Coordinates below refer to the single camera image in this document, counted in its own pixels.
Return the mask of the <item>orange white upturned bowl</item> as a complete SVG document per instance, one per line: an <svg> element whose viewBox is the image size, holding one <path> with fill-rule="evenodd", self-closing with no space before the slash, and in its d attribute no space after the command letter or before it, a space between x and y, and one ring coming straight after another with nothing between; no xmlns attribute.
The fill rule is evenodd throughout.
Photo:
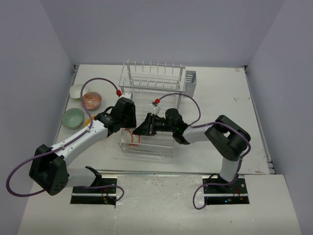
<svg viewBox="0 0 313 235"><path fill-rule="evenodd" d="M124 129L121 132L121 142L126 146L138 147L141 142L140 135L134 135L132 129Z"/></svg>

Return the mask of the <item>blue zigzag patterned bowl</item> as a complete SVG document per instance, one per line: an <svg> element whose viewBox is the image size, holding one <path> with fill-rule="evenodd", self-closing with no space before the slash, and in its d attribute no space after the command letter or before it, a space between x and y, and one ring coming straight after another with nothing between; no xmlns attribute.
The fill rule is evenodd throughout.
<svg viewBox="0 0 313 235"><path fill-rule="evenodd" d="M100 107L102 96L98 92L88 92L83 95L83 103L88 110L95 110Z"/></svg>

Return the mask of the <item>mint green bowl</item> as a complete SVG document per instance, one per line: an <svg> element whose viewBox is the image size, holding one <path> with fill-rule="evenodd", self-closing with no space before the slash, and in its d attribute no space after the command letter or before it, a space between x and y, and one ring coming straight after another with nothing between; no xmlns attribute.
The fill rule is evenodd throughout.
<svg viewBox="0 0 313 235"><path fill-rule="evenodd" d="M84 113L78 108L72 108L64 112L61 118L62 125L68 129L76 129L82 125Z"/></svg>

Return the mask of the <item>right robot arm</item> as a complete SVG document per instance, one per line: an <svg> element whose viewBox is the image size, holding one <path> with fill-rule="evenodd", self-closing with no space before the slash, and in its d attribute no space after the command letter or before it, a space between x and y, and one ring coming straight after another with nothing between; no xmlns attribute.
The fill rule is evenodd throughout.
<svg viewBox="0 0 313 235"><path fill-rule="evenodd" d="M239 125L225 115L214 122L191 126L183 121L177 109L165 112L165 117L148 113L145 120L133 130L134 135L154 136L158 132L171 132L173 139L181 145L209 141L223 157L218 183L223 192L230 192L236 186L242 159L251 150L251 137Z"/></svg>

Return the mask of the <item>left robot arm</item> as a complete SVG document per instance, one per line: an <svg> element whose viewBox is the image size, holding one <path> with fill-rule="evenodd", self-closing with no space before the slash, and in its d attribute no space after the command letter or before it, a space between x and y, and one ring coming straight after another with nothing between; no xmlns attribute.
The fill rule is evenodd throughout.
<svg viewBox="0 0 313 235"><path fill-rule="evenodd" d="M102 186L100 173L90 166L70 169L69 165L95 143L106 139L122 128L136 126L135 103L119 98L110 113L96 115L93 122L65 141L51 147L39 146L29 176L49 195L66 187L82 187L97 192Z"/></svg>

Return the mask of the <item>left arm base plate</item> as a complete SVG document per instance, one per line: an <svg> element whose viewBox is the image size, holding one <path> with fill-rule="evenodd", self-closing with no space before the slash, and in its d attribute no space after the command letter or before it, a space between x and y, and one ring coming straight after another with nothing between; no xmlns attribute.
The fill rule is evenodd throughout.
<svg viewBox="0 0 313 235"><path fill-rule="evenodd" d="M85 205L115 205L116 188L106 187L98 189L86 189L74 187L71 195L71 204Z"/></svg>

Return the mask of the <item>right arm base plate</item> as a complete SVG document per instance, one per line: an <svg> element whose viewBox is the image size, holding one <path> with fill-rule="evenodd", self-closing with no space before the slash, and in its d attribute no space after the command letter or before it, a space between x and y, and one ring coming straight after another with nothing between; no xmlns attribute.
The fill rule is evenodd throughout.
<svg viewBox="0 0 313 235"><path fill-rule="evenodd" d="M234 184L226 187L205 186L203 192L207 205L249 204L244 178L239 178Z"/></svg>

